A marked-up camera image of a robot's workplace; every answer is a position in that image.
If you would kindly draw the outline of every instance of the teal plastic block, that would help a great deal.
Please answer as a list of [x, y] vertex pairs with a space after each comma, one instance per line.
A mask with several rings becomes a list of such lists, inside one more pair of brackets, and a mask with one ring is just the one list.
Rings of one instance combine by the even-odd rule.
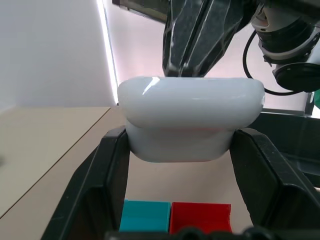
[[170, 202], [125, 200], [120, 232], [168, 232]]

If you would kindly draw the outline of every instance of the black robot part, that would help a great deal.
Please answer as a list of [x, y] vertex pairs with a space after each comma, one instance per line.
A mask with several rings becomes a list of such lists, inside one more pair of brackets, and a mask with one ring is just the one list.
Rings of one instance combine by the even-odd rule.
[[124, 127], [109, 131], [73, 174], [42, 240], [102, 240], [120, 227], [129, 170]]
[[243, 0], [170, 1], [163, 35], [164, 74], [205, 76], [245, 25], [244, 11]]
[[320, 89], [320, 65], [292, 63], [274, 72], [276, 82], [284, 89], [312, 93]]

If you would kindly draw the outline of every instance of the beige table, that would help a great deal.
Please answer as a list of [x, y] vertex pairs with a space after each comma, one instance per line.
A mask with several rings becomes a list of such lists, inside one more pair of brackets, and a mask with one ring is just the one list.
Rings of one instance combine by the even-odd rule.
[[[124, 122], [118, 108], [104, 114], [0, 219], [0, 239], [40, 239], [74, 171], [108, 130]], [[132, 154], [126, 198], [229, 203], [234, 232], [241, 232], [252, 224], [236, 183], [229, 153], [206, 163], [162, 164], [144, 162]]]

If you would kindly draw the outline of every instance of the white object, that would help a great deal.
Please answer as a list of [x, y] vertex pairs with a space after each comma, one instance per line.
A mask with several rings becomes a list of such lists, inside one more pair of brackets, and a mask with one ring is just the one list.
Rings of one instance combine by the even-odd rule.
[[2, 0], [0, 32], [0, 111], [118, 102], [103, 0]]
[[312, 50], [307, 63], [320, 65], [320, 41], [317, 42], [314, 49]]
[[247, 78], [136, 77], [118, 88], [132, 152], [155, 162], [221, 157], [260, 114], [263, 84]]

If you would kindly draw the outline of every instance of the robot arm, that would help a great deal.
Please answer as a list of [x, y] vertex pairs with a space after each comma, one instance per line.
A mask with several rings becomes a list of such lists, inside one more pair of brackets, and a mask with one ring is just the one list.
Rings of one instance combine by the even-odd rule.
[[319, 20], [316, 0], [290, 4], [284, 0], [171, 0], [163, 36], [164, 74], [204, 77], [223, 57], [233, 36], [251, 22], [264, 60], [277, 65], [277, 83], [293, 91], [266, 92], [287, 96], [316, 91], [320, 89], [319, 48], [312, 50], [320, 38]]

